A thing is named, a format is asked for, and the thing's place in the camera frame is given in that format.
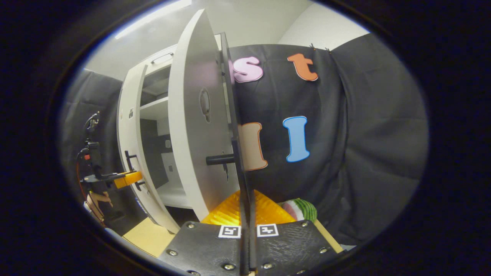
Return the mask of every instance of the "open cabinet door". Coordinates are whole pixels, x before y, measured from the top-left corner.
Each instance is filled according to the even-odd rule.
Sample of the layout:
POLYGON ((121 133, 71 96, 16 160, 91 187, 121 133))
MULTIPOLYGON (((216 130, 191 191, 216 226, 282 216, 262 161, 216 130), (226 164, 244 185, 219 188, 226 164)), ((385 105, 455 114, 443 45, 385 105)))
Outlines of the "open cabinet door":
POLYGON ((220 52, 204 9, 190 20, 177 44, 169 77, 168 112, 174 158, 199 220, 239 189, 222 165, 206 157, 232 152, 220 52))
POLYGON ((150 178, 141 142, 140 98, 143 79, 147 68, 148 64, 145 62, 131 68, 121 87, 117 119, 118 144, 121 162, 123 163, 125 171, 130 171, 131 168, 126 160, 125 151, 128 151, 130 156, 136 155, 135 158, 131 158, 131 164, 135 170, 141 171, 143 175, 141 181, 145 181, 145 184, 140 185, 141 191, 136 188, 135 184, 132 184, 133 191, 151 219, 157 224, 165 227, 167 230, 177 233, 179 231, 179 226, 169 214, 160 198, 155 196, 157 191, 150 178))

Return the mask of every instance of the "orange plastic object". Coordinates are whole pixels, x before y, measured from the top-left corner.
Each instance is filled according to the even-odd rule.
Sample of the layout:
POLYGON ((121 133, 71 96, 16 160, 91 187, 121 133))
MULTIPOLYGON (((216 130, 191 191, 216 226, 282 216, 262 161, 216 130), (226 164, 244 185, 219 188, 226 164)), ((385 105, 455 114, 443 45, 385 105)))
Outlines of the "orange plastic object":
POLYGON ((239 196, 241 191, 236 191, 226 200, 211 211, 201 223, 214 225, 241 225, 241 209, 239 196))
MULTIPOLYGON (((254 196, 256 199, 256 225, 295 221, 290 214, 267 196, 256 190, 254 190, 254 196)), ((239 200, 240 191, 237 191, 220 203, 201 222, 214 225, 241 225, 239 200)))
POLYGON ((124 172, 125 177, 121 177, 118 179, 114 180, 114 184, 116 185, 116 188, 120 189, 122 187, 126 187, 128 185, 131 185, 135 183, 136 181, 140 180, 143 178, 141 175, 141 172, 139 171, 134 171, 134 172, 124 172))
POLYGON ((282 224, 296 221, 269 197, 256 190, 254 190, 254 196, 256 197, 256 226, 258 224, 282 224))

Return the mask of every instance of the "cable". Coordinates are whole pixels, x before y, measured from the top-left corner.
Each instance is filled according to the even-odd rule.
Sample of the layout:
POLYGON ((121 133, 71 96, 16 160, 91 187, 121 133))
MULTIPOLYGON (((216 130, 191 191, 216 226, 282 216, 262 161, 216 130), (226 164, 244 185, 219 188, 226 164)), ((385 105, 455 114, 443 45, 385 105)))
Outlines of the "cable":
MULTIPOLYGON (((77 181, 79 182, 79 186, 80 186, 80 191, 82 192, 82 195, 83 195, 83 198, 84 198, 84 201, 87 202, 87 196, 85 195, 85 193, 83 192, 83 188, 82 188, 82 183, 80 182, 80 174, 79 174, 79 156, 80 156, 80 152, 77 154, 77 162, 76 162, 76 172, 77 172, 77 181)), ((90 196, 90 192, 89 192, 89 197, 90 197, 90 200, 92 200, 92 202, 94 202, 94 200, 92 199, 92 197, 90 196)), ((94 210, 92 209, 92 207, 90 206, 90 204, 87 202, 87 206, 89 207, 89 209, 92 211, 92 213, 94 213, 94 210)), ((101 211, 101 209, 99 209, 99 207, 96 206, 96 208, 99 210, 99 213, 102 215, 102 218, 104 218, 104 215, 101 211)), ((104 224, 103 220, 100 219, 98 216, 96 216, 97 219, 99 220, 99 222, 102 224, 102 226, 106 227, 106 225, 104 224)))

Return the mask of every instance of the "watermelon toy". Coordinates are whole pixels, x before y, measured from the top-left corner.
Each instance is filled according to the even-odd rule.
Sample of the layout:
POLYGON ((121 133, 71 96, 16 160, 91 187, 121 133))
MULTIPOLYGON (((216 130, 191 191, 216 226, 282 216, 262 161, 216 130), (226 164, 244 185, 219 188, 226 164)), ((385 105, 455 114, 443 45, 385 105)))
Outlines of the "watermelon toy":
POLYGON ((315 222, 317 219, 317 210, 314 205, 303 199, 291 199, 278 204, 296 221, 309 220, 315 222))

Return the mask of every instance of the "blue letter i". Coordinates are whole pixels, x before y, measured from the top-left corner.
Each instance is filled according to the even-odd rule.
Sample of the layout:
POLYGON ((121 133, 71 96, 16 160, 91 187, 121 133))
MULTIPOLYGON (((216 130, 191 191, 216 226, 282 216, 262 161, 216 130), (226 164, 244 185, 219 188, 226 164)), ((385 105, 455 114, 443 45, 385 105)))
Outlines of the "blue letter i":
POLYGON ((290 136, 290 155, 286 157, 288 162, 297 162, 307 158, 310 152, 305 148, 305 116, 289 117, 283 120, 283 126, 288 129, 290 136))

